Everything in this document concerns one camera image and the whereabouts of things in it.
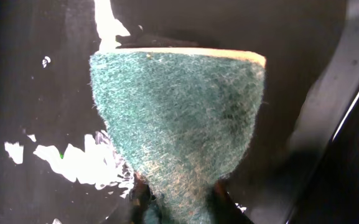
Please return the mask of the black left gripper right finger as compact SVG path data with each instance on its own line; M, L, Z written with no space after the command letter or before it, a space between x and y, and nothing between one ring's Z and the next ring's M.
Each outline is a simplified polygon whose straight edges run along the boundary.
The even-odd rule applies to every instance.
M220 180L212 188L212 219L217 224L253 224L235 205Z

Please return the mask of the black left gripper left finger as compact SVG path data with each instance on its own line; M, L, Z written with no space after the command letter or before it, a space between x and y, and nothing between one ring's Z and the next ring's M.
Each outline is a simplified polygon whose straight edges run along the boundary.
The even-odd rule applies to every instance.
M145 178L134 175L134 187L130 193L130 223L154 224L154 211L151 205L152 193Z

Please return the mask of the green and orange sponge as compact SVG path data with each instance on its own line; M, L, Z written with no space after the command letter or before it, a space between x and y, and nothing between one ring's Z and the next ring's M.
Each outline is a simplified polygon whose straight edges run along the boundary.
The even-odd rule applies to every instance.
M156 197L162 223L215 223L213 186L239 165L266 58L195 47L94 53L90 84L113 146Z

